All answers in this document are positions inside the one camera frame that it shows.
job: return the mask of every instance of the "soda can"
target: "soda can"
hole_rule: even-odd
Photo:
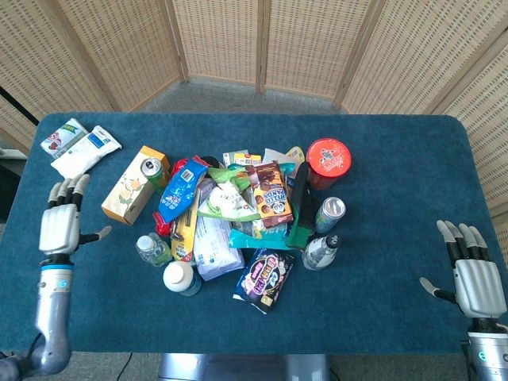
[[[141,173],[153,185],[155,190],[162,194],[169,181],[169,174],[164,170],[162,163],[156,157],[149,157],[141,163]]]
[[[338,197],[328,197],[316,213],[316,233],[326,234],[346,213],[346,205]]]

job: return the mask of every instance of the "table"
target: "table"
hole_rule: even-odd
[[[469,321],[431,298],[418,278],[453,289],[437,219],[476,225],[506,289],[506,269],[464,127],[446,116],[244,114],[52,114],[41,121],[0,243],[0,347],[25,350],[35,335],[40,217],[60,175],[39,143],[70,117],[101,125],[123,145],[90,170],[82,231],[113,226],[107,239],[73,255],[70,338],[75,351],[197,353],[459,352]],[[191,298],[164,288],[163,268],[143,262],[136,239],[153,231],[154,195],[134,226],[109,219],[101,203],[143,144],[184,156],[247,148],[306,149],[336,137],[352,168],[333,188],[348,207],[344,244],[324,271],[296,264],[275,308],[262,315],[232,299],[234,271]],[[248,260],[252,252],[244,251]]]

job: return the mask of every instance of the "plastic bottle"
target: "plastic bottle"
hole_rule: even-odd
[[[309,243],[302,254],[303,265],[309,270],[321,270],[331,264],[339,247],[339,236],[330,234]]]
[[[155,233],[139,237],[136,242],[136,250],[143,260],[157,267],[173,259],[167,243]]]
[[[164,285],[173,292],[183,296],[192,296],[201,289],[202,281],[199,274],[187,262],[176,260],[164,270]]]

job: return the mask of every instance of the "wall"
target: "wall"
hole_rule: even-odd
[[[507,29],[506,0],[12,0],[0,4],[0,76],[37,118],[135,110],[195,76],[317,96],[352,114],[450,114],[468,131],[501,232]],[[34,125],[0,108],[0,133],[27,152]]]

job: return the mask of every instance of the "gray floor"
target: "gray floor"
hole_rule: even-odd
[[[264,114],[339,114],[330,102],[269,90],[256,94],[253,87],[203,79],[179,84],[142,108],[144,112],[214,112]],[[114,381],[128,353],[75,352],[65,371],[34,380]],[[156,379],[160,355],[135,353],[121,380]],[[358,380],[464,380],[461,355],[439,356],[333,356],[332,366],[342,381]]]

